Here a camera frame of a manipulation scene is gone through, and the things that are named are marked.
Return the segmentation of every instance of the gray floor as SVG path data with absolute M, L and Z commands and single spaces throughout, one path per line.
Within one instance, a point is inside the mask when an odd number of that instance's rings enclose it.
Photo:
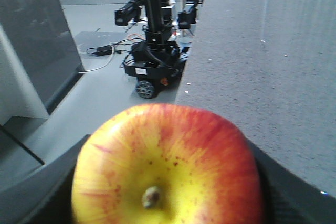
M 123 27 L 114 24 L 114 10 L 122 5 L 65 5 L 70 30 L 76 40 L 80 33 L 103 34 L 111 32 L 110 42 L 118 42 L 127 35 L 141 34 L 141 28 L 134 26 L 127 33 Z M 106 37 L 97 37 L 97 46 L 107 42 Z M 109 56 L 94 57 L 83 53 L 78 45 L 85 70 L 104 66 Z M 130 46 L 118 47 L 130 49 Z M 87 72 L 76 83 L 51 114 L 47 121 L 38 122 L 38 129 L 23 139 L 47 164 L 68 150 L 84 135 L 93 133 L 104 121 L 130 106 L 141 103 L 175 101 L 178 82 L 166 87 L 154 99 L 140 98 L 134 91 L 136 78 L 129 77 L 119 68 L 125 54 L 115 54 L 104 68 Z M 0 191 L 41 169 L 32 157 L 18 148 L 12 141 L 2 141 L 0 159 Z

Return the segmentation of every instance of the vertical metal column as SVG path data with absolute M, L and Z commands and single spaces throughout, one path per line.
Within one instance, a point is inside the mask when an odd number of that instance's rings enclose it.
M 162 31 L 163 16 L 161 0 L 144 0 L 146 15 L 148 19 L 149 32 L 157 33 Z

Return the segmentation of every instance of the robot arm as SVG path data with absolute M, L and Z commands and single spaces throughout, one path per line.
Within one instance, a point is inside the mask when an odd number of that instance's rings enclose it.
M 128 21 L 134 19 L 135 22 L 140 21 L 141 0 L 130 0 L 127 4 L 114 12 L 114 20 L 117 26 L 127 26 Z
M 196 23 L 197 6 L 200 0 L 187 0 L 183 11 L 178 15 L 179 29 L 190 29 L 191 24 Z

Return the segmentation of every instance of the red yellow apple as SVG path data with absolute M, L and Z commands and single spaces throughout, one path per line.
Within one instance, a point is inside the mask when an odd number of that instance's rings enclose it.
M 172 104 L 108 120 L 83 146 L 72 187 L 79 224 L 261 224 L 263 204 L 243 133 Z

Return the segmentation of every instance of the apple stem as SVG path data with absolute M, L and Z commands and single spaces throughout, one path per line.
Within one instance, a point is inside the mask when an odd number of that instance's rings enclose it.
M 161 198 L 161 190 L 157 186 L 149 187 L 142 195 L 142 206 L 146 209 L 153 208 Z

